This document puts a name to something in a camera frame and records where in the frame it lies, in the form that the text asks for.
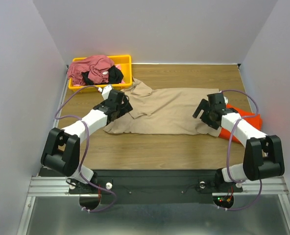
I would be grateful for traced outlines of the beige t shirt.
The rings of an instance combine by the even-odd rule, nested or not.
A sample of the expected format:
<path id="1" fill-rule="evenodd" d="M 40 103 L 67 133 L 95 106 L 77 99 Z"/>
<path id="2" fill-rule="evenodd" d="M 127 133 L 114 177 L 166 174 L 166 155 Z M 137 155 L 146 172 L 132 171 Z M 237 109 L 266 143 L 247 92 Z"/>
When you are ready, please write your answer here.
<path id="1" fill-rule="evenodd" d="M 218 137 L 221 130 L 213 129 L 193 114 L 202 99 L 218 89 L 165 88 L 152 89 L 134 79 L 123 92 L 129 97 L 132 111 L 108 124 L 108 134 L 148 135 L 211 135 Z"/>

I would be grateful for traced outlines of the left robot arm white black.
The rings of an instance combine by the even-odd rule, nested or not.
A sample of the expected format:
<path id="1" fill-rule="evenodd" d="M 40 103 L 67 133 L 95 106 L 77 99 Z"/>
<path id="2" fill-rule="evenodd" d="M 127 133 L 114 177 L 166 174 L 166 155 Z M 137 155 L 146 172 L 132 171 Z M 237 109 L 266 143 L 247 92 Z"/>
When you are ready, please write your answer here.
<path id="1" fill-rule="evenodd" d="M 100 189 L 97 175 L 83 165 L 88 152 L 90 135 L 133 110 L 128 96 L 108 85 L 99 90 L 103 101 L 84 117 L 66 115 L 55 119 L 75 118 L 77 121 L 62 129 L 52 128 L 41 156 L 41 164 L 69 179 L 80 182 L 87 193 Z M 86 141 L 84 157 L 80 158 L 80 145 Z"/>

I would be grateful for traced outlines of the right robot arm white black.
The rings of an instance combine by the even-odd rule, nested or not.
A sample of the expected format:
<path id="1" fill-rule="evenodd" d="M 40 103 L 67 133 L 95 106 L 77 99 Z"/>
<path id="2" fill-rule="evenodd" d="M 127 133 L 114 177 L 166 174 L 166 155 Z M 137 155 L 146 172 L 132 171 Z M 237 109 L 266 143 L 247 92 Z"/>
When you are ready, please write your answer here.
<path id="1" fill-rule="evenodd" d="M 209 127 L 225 132 L 226 138 L 238 141 L 244 146 L 241 164 L 230 165 L 230 152 L 227 150 L 226 167 L 216 171 L 214 187 L 225 191 L 232 184 L 256 181 L 283 176 L 285 164 L 282 143 L 277 135 L 267 135 L 260 130 L 261 119 L 258 113 L 249 113 L 227 103 L 223 92 L 209 94 L 202 99 L 193 113 L 194 118 Z"/>

